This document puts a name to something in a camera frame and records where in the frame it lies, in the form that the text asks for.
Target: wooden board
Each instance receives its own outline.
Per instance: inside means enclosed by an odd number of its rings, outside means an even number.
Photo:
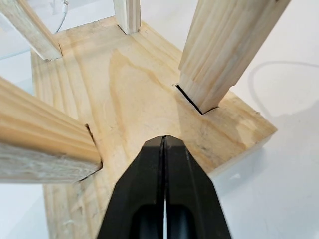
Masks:
[[[26,0],[0,0],[0,13],[42,59],[62,57],[59,44]]]
[[[237,83],[289,2],[198,1],[178,85],[202,113],[217,107]]]
[[[125,35],[112,17],[58,37],[62,59],[32,54],[35,92],[89,124],[103,169],[81,183],[44,186],[52,239],[95,238],[114,184],[148,139],[184,140],[211,172],[276,131],[231,92],[220,108],[198,113],[175,86],[181,52],[145,24]]]
[[[0,77],[0,182],[77,182],[101,168],[84,124]]]

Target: wooden post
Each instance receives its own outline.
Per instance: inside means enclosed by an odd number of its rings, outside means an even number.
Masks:
[[[200,0],[179,86],[202,113],[237,83],[290,0]]]
[[[113,0],[115,17],[119,27],[130,35],[141,27],[140,0]]]
[[[0,12],[42,59],[62,57],[59,44],[25,0],[0,0]]]
[[[76,182],[100,168],[84,124],[0,77],[0,182]]]

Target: cable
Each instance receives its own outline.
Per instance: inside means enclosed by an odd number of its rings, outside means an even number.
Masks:
[[[61,20],[61,23],[60,23],[58,29],[55,31],[55,33],[58,33],[60,31],[60,29],[65,21],[66,15],[68,14],[68,8],[69,8],[69,2],[67,0],[64,0],[63,6],[62,6],[63,18]],[[26,53],[28,51],[30,51],[30,49],[25,49],[23,51],[19,51],[19,52],[15,52],[15,53],[11,53],[11,54],[2,56],[2,57],[0,57],[0,61],[7,59],[7,58],[10,58],[10,57],[13,57],[13,56],[21,55],[21,54]]]
[[[66,15],[68,14],[68,9],[69,9],[69,2],[67,0],[64,0],[63,6],[62,6],[63,18],[62,18],[62,21],[61,21],[58,29],[55,31],[55,33],[58,33],[59,30],[61,29],[61,27],[65,21]]]

